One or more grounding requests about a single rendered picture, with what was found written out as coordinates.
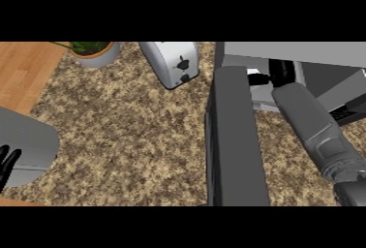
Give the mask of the grey rounded appliance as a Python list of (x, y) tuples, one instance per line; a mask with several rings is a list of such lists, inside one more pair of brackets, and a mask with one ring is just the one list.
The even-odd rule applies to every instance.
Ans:
[(54, 126), (0, 107), (0, 146), (20, 149), (23, 156), (6, 187), (33, 182), (51, 168), (60, 151), (60, 135)]

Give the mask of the dark grey microwave door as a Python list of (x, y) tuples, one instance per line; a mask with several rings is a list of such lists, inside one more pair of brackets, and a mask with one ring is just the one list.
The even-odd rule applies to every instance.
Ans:
[(214, 71), (206, 109), (209, 206), (269, 206), (245, 67)]

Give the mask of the green plant in grey pot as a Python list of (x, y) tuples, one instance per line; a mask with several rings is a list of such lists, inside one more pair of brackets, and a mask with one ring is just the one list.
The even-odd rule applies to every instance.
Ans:
[(120, 55), (120, 42), (70, 42), (65, 47), (79, 63), (89, 68), (102, 68), (116, 62)]

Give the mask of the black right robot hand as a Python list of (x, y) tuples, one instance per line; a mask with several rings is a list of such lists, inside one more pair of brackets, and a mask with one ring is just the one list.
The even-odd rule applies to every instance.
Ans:
[(278, 88), (285, 84), (297, 81), (296, 64), (290, 60), (271, 59), (269, 60), (269, 74), (250, 74), (250, 85), (265, 85), (272, 83)]

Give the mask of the silver toaster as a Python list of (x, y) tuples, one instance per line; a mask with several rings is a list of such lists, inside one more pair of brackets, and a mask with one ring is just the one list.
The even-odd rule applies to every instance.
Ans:
[(166, 89), (175, 89), (200, 75), (197, 42), (141, 42), (139, 46)]

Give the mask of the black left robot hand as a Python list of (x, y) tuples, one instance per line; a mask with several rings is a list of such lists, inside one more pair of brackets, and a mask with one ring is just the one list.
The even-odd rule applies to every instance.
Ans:
[(17, 149), (11, 152), (11, 146), (8, 144), (0, 146), (0, 192), (8, 184), (12, 170), (23, 156), (23, 151)]

